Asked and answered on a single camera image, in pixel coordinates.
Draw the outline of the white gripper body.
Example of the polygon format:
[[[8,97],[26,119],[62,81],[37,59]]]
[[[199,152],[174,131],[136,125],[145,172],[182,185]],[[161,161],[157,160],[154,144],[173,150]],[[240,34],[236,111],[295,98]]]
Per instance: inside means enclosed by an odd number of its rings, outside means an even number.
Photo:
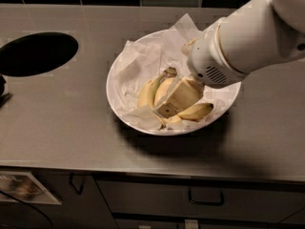
[[[247,74],[230,65],[220,45],[219,26],[210,26],[191,44],[187,65],[202,85],[221,89],[242,81]]]

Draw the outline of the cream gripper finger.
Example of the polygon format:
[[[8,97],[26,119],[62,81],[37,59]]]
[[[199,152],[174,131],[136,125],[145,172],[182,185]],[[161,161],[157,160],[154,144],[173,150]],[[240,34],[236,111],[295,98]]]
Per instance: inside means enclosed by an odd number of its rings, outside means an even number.
[[[181,51],[184,55],[188,56],[190,54],[190,51],[192,49],[193,44],[196,42],[196,38],[192,39],[191,41],[187,42],[183,45]]]
[[[175,78],[169,89],[153,107],[162,117],[172,117],[191,107],[203,97],[204,86],[188,77]]]

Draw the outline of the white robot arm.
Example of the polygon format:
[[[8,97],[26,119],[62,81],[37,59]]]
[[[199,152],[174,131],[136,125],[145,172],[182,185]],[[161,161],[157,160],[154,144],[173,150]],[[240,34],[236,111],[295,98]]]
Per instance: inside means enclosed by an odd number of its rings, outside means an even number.
[[[305,55],[305,0],[251,0],[182,48],[190,75],[175,80],[153,108],[164,117],[188,109],[209,86],[221,89],[250,73]]]

